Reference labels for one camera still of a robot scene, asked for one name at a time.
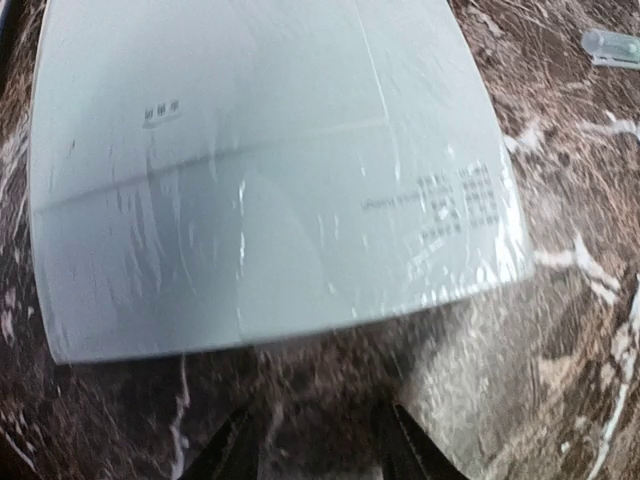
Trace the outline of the grey shrink-wrapped notebook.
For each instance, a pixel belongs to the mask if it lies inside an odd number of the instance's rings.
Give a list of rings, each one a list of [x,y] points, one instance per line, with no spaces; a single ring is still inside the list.
[[[533,271],[445,1],[51,1],[28,179],[59,364],[307,336]]]

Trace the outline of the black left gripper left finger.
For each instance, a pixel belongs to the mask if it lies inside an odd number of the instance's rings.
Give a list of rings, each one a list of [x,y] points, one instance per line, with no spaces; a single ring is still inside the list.
[[[193,479],[256,479],[259,441],[252,412],[238,408],[192,462]]]

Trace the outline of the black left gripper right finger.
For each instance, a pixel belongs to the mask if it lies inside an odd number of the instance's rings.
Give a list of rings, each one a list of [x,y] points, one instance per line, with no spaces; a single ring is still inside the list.
[[[460,472],[399,403],[374,407],[374,438],[384,479],[462,479]]]

